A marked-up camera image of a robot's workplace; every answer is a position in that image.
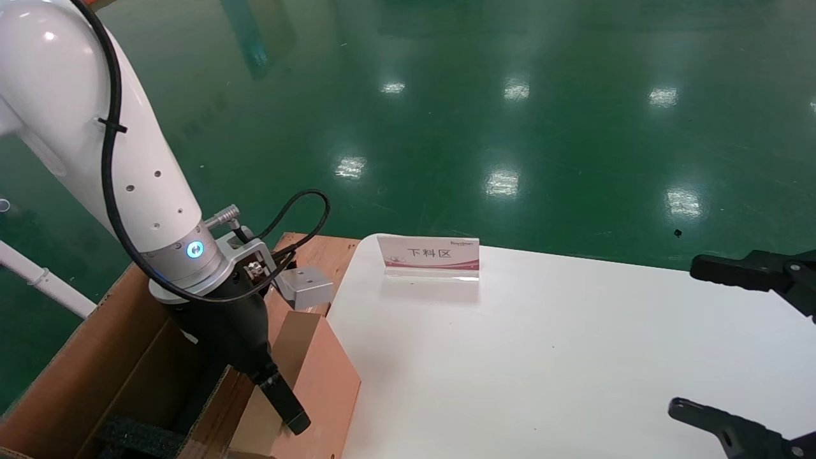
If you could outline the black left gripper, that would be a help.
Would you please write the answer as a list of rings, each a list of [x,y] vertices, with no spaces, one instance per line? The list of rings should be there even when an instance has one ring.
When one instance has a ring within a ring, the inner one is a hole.
[[[293,435],[311,426],[303,405],[273,362],[268,339],[268,311],[263,293],[235,302],[182,302],[165,309],[182,331],[195,337],[210,355],[245,373]]]

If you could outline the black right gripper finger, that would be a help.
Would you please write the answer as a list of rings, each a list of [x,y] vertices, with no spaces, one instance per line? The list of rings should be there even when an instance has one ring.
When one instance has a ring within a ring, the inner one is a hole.
[[[696,280],[749,291],[772,291],[802,316],[815,316],[815,250],[796,255],[751,251],[745,258],[694,256],[690,275]]]
[[[717,437],[728,458],[814,458],[815,433],[786,439],[764,425],[685,398],[671,399],[668,415]]]

